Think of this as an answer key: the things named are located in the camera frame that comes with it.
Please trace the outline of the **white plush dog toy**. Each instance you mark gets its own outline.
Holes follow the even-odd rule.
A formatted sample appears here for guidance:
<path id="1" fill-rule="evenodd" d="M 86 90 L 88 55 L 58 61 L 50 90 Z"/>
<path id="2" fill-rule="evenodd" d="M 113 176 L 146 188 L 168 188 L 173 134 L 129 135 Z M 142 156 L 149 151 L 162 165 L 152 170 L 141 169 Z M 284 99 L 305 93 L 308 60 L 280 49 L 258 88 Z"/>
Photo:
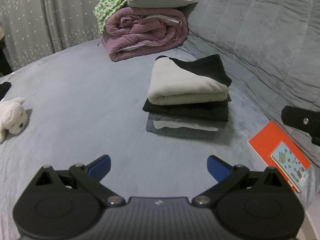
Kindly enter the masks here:
<path id="1" fill-rule="evenodd" d="M 19 135 L 28 123 L 28 115 L 23 107 L 25 98 L 1 100 L 1 144 L 7 134 Z"/>

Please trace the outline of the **dark grey folded garment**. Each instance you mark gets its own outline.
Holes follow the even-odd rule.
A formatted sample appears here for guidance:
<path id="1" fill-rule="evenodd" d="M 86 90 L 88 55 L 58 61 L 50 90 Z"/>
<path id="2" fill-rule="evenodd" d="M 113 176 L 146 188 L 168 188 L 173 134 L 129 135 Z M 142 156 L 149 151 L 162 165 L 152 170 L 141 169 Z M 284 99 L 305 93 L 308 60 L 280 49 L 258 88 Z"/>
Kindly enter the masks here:
<path id="1" fill-rule="evenodd" d="M 228 124 L 227 121 L 212 121 L 212 120 L 203 120 L 203 119 L 193 119 L 185 118 L 179 116 L 169 116 L 164 114 L 149 113 L 149 118 L 155 121 L 166 121 L 166 122 L 179 122 L 188 124 L 188 127 L 194 127 L 195 125 L 206 126 L 206 127 L 217 127 L 225 128 Z"/>

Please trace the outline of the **cream and black sweatshirt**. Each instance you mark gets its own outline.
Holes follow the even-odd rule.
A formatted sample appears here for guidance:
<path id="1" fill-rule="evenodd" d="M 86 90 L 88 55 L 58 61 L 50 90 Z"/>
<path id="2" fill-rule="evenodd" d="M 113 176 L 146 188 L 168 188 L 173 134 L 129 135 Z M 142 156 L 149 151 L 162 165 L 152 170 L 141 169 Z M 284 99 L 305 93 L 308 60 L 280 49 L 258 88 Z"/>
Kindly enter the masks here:
<path id="1" fill-rule="evenodd" d="M 148 101 L 159 106 L 225 101 L 231 83 L 217 54 L 195 61 L 159 56 L 151 73 Z"/>

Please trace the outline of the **black and white garment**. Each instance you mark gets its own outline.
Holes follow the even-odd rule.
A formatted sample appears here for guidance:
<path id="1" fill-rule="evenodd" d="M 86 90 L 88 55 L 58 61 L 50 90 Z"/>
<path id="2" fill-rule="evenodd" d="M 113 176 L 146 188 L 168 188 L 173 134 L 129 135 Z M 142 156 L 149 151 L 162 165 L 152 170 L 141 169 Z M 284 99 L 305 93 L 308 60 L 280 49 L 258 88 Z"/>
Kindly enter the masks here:
<path id="1" fill-rule="evenodd" d="M 10 82 L 4 82 L 0 84 L 0 100 L 2 100 L 9 89 L 11 88 L 11 83 Z"/>

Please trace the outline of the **white folded garment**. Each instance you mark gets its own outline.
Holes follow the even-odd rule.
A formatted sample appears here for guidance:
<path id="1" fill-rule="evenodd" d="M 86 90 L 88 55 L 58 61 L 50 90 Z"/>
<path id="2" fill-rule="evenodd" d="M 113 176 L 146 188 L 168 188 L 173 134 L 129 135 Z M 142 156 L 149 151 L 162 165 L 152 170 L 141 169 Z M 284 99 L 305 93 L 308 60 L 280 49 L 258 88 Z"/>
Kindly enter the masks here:
<path id="1" fill-rule="evenodd" d="M 189 129 L 198 129 L 203 131 L 211 131 L 211 132 L 217 132 L 219 130 L 218 127 L 198 123 L 198 122 L 175 122 L 175 121 L 153 121 L 153 125 L 156 129 L 161 128 L 189 128 Z"/>

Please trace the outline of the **orange object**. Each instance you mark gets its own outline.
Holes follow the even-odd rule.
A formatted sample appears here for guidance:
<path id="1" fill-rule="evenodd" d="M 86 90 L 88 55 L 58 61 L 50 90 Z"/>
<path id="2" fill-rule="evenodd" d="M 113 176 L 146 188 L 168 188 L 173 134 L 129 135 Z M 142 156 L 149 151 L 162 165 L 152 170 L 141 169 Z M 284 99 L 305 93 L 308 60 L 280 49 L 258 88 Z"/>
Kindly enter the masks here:
<path id="1" fill-rule="evenodd" d="M 289 149 L 297 156 L 298 160 L 309 171 L 310 162 L 307 160 L 304 153 L 295 145 L 295 143 L 293 143 L 293 141 L 284 133 L 284 131 L 272 121 L 270 121 L 254 137 L 252 137 L 248 143 L 266 165 L 276 167 L 285 180 L 289 183 L 289 180 L 285 177 L 285 174 L 280 170 L 280 168 L 277 167 L 270 157 L 270 154 L 281 141 L 283 141 L 289 147 Z"/>

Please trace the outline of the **grey folded knit garment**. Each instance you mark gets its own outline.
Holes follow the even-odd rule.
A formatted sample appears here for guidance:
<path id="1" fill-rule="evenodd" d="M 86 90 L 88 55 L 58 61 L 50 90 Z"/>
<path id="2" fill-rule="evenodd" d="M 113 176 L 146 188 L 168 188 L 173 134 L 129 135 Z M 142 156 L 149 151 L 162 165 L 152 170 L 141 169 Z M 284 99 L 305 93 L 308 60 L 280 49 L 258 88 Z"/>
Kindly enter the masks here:
<path id="1" fill-rule="evenodd" d="M 217 131 L 204 131 L 200 129 L 192 129 L 187 127 L 181 128 L 160 128 L 157 129 L 153 120 L 148 120 L 146 123 L 146 131 L 166 137 L 184 138 L 184 139 L 208 139 L 212 140 L 216 136 Z"/>

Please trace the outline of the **pink folded quilt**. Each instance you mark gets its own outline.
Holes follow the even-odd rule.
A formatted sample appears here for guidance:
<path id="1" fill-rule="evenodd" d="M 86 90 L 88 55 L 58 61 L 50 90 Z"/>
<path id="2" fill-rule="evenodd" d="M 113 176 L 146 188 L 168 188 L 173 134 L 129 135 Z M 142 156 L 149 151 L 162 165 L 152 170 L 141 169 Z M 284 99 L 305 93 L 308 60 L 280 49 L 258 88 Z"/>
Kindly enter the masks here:
<path id="1" fill-rule="evenodd" d="M 177 9 L 125 7 L 106 22 L 102 42 L 111 61 L 118 62 L 169 50 L 188 34 L 187 19 Z"/>

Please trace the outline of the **grey dotted curtain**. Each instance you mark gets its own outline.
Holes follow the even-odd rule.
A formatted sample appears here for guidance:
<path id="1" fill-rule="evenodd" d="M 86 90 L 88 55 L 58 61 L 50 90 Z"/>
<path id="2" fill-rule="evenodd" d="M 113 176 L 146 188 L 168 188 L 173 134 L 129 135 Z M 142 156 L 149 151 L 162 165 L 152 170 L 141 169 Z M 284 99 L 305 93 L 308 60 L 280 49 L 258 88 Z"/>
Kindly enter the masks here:
<path id="1" fill-rule="evenodd" d="M 1 0 L 4 53 L 12 70 L 99 37 L 98 0 Z"/>

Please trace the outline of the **grey blanket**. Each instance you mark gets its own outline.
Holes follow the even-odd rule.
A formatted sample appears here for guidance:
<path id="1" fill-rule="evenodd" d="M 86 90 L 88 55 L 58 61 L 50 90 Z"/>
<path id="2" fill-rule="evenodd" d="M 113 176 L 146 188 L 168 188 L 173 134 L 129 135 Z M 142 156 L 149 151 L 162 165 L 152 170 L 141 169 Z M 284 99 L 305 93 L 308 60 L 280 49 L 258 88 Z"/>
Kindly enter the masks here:
<path id="1" fill-rule="evenodd" d="M 319 111 L 319 0 L 197 0 L 183 47 L 219 52 L 239 87 L 280 122 L 286 105 Z"/>

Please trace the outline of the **black folded garment on stack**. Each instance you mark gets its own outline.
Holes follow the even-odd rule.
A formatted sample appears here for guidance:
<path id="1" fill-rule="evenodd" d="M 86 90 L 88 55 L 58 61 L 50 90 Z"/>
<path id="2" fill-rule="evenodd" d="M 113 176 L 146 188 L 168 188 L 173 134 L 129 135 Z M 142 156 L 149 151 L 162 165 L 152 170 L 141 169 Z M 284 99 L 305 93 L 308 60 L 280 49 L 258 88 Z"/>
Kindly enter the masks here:
<path id="1" fill-rule="evenodd" d="M 229 115 L 229 102 L 231 102 L 229 95 L 227 96 L 227 99 L 223 101 L 183 105 L 160 106 L 151 104 L 149 100 L 146 100 L 143 106 L 143 111 L 168 116 L 227 122 Z"/>

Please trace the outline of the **light blue illustrated booklet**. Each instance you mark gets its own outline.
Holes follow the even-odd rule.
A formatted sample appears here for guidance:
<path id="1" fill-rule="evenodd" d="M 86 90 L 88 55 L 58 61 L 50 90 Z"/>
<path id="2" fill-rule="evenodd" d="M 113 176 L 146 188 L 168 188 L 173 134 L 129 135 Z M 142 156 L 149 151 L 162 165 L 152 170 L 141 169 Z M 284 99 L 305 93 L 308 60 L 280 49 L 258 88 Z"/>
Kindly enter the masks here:
<path id="1" fill-rule="evenodd" d="M 301 192 L 309 178 L 309 171 L 298 160 L 297 156 L 289 147 L 281 141 L 270 154 L 271 159 L 289 180 L 289 185 L 293 186 L 297 192 Z"/>

